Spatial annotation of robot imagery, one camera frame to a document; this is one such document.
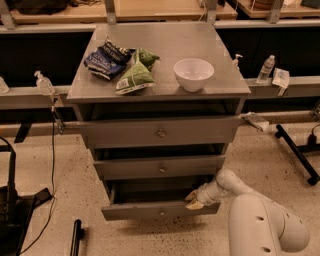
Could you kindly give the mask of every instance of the white bowl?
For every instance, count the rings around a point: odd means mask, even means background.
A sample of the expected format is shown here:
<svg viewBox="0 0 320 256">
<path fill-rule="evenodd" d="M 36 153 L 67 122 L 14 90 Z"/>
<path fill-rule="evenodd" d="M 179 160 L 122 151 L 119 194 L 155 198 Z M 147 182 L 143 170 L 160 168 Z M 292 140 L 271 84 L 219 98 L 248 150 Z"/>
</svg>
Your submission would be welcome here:
<svg viewBox="0 0 320 256">
<path fill-rule="evenodd" d="M 202 89 L 214 73 L 209 62 L 195 58 L 180 60 L 173 69 L 178 83 L 189 92 Z"/>
</svg>

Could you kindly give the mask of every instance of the cabinet top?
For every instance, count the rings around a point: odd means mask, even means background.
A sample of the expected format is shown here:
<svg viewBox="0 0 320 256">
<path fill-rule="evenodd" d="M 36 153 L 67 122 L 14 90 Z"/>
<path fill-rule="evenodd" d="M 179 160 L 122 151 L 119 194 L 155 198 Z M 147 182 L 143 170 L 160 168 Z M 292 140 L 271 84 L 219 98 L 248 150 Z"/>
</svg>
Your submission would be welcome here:
<svg viewBox="0 0 320 256">
<path fill-rule="evenodd" d="M 160 56 L 152 69 L 156 85 L 119 96 L 116 84 L 122 74 L 111 82 L 98 78 L 88 71 L 83 60 L 109 39 L 118 47 L 142 47 Z M 173 67 L 184 58 L 200 58 L 214 67 L 210 83 L 198 92 L 185 91 L 178 84 Z M 68 99 L 72 102 L 140 101 L 166 99 L 192 99 L 201 97 L 233 97 L 247 95 L 249 87 L 216 33 L 213 26 L 204 22 L 164 22 L 98 25 L 84 53 L 72 82 Z"/>
</svg>

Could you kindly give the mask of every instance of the snack bag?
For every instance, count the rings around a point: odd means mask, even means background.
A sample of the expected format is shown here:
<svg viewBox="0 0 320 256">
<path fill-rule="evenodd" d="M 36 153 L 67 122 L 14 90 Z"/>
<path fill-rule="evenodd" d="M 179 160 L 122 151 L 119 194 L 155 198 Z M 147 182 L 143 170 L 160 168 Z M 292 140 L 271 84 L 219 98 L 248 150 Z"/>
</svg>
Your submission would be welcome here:
<svg viewBox="0 0 320 256">
<path fill-rule="evenodd" d="M 141 63 L 143 65 L 145 65 L 147 67 L 147 69 L 149 69 L 151 71 L 154 63 L 156 62 L 156 60 L 160 60 L 160 57 L 145 50 L 140 48 L 139 51 L 136 51 L 133 55 L 134 59 L 137 59 L 137 54 L 139 53 L 139 59 L 141 61 Z"/>
<path fill-rule="evenodd" d="M 137 50 L 136 63 L 121 77 L 117 83 L 116 94 L 126 94 L 153 86 L 154 80 L 151 72 L 140 62 Z"/>
<path fill-rule="evenodd" d="M 120 74 L 126 68 L 126 64 L 119 65 L 113 62 L 99 48 L 89 54 L 89 56 L 84 60 L 84 65 L 93 74 L 105 78 L 109 81 Z"/>
<path fill-rule="evenodd" d="M 132 53 L 135 51 L 133 49 L 119 48 L 113 44 L 109 38 L 107 38 L 105 43 L 98 48 L 119 65 L 125 65 L 131 59 Z"/>
</svg>

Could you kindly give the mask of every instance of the floor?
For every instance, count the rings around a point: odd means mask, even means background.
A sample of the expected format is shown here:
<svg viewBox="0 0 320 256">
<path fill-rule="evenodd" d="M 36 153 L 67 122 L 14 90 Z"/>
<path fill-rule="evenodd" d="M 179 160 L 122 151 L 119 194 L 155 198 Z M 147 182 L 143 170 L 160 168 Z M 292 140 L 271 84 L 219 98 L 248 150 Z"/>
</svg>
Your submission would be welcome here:
<svg viewBox="0 0 320 256">
<path fill-rule="evenodd" d="M 310 186 L 303 166 L 283 139 L 274 136 L 274 121 L 262 132 L 244 124 L 227 150 L 224 167 L 233 170 L 247 185 L 272 198 L 302 218 L 310 229 L 308 247 L 294 256 L 319 255 L 320 184 Z M 296 144 L 305 144 L 316 122 L 284 122 Z M 0 136 L 6 136 L 6 126 Z M 320 127 L 315 130 L 320 136 Z M 13 143 L 14 137 L 6 138 Z M 108 198 L 92 165 L 91 155 L 76 129 L 55 135 L 55 196 L 52 219 L 41 238 L 24 256 L 70 255 L 74 221 L 85 230 L 79 255 L 95 256 L 206 256 L 229 255 L 228 212 L 234 197 L 223 199 L 215 215 L 108 222 L 100 212 Z M 32 128 L 23 143 L 14 144 L 17 153 L 16 188 L 30 195 L 51 190 L 51 127 Z M 320 171 L 320 154 L 308 159 Z M 1 184 L 7 172 L 7 158 L 0 157 Z M 50 202 L 34 211 L 24 243 L 26 248 L 45 225 Z"/>
</svg>

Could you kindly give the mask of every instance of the green snack bag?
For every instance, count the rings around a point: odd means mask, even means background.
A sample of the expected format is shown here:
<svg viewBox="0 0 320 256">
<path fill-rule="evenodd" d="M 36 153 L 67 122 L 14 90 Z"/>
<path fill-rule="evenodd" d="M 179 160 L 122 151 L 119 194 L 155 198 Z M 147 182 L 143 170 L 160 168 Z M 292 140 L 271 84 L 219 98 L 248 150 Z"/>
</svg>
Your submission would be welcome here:
<svg viewBox="0 0 320 256">
<path fill-rule="evenodd" d="M 143 65 L 147 67 L 147 69 L 151 70 L 156 60 L 160 60 L 160 57 L 140 48 L 139 51 L 134 53 L 134 59 L 137 59 L 137 54 L 139 54 L 139 59 Z"/>
<path fill-rule="evenodd" d="M 140 62 L 139 50 L 136 63 L 121 77 L 116 94 L 126 94 L 154 85 L 151 72 Z"/>
</svg>

